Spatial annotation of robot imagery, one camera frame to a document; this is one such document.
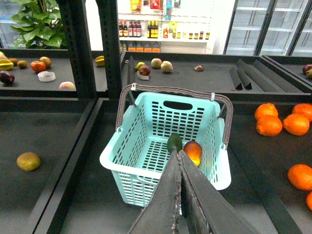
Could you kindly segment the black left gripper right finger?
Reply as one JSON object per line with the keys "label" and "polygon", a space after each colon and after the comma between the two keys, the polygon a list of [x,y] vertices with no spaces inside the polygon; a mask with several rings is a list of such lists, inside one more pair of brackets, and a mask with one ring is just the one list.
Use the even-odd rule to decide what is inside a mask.
{"label": "black left gripper right finger", "polygon": [[219,193],[184,151],[181,163],[181,208],[190,234],[258,234]]}

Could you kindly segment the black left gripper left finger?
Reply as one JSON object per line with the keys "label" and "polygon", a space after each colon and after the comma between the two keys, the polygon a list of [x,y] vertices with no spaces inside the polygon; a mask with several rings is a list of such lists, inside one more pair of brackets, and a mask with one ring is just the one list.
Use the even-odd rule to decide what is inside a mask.
{"label": "black left gripper left finger", "polygon": [[178,151],[171,152],[155,191],[128,231],[130,234],[177,234],[181,202]]}

